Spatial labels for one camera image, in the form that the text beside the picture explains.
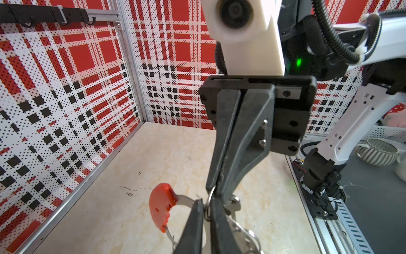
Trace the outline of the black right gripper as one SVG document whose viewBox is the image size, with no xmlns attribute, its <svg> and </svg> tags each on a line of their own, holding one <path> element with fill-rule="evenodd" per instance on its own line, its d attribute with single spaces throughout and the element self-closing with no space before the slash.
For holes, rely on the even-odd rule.
<svg viewBox="0 0 406 254">
<path fill-rule="evenodd" d="M 317 92 L 314 76 L 210 76 L 199 89 L 216 128 L 206 191 L 228 203 L 271 151 L 293 156 Z"/>
</svg>

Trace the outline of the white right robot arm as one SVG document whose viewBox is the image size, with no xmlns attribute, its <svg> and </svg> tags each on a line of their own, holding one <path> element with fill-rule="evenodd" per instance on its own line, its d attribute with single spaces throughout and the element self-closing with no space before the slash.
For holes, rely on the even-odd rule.
<svg viewBox="0 0 406 254">
<path fill-rule="evenodd" d="M 306 156 L 303 185 L 310 193 L 337 183 L 357 143 L 406 100 L 404 9 L 339 27 L 324 1 L 215 1 L 203 13 L 219 69 L 199 89 L 217 131 L 206 190 L 223 203 L 269 152 L 298 152 L 318 81 L 364 68 L 348 108 Z"/>
</svg>

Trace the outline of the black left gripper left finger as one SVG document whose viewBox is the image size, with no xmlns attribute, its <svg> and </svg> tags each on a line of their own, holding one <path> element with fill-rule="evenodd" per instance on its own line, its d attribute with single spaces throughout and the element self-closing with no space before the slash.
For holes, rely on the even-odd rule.
<svg viewBox="0 0 406 254">
<path fill-rule="evenodd" d="M 195 200 L 173 254 L 201 254 L 203 242 L 203 200 Z"/>
</svg>

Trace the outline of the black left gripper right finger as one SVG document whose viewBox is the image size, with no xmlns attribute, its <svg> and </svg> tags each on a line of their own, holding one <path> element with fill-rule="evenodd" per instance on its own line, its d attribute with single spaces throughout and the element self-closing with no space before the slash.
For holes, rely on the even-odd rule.
<svg viewBox="0 0 406 254">
<path fill-rule="evenodd" d="M 220 198 L 210 202 L 210 242 L 212 254 L 241 254 L 232 234 L 226 213 Z"/>
</svg>

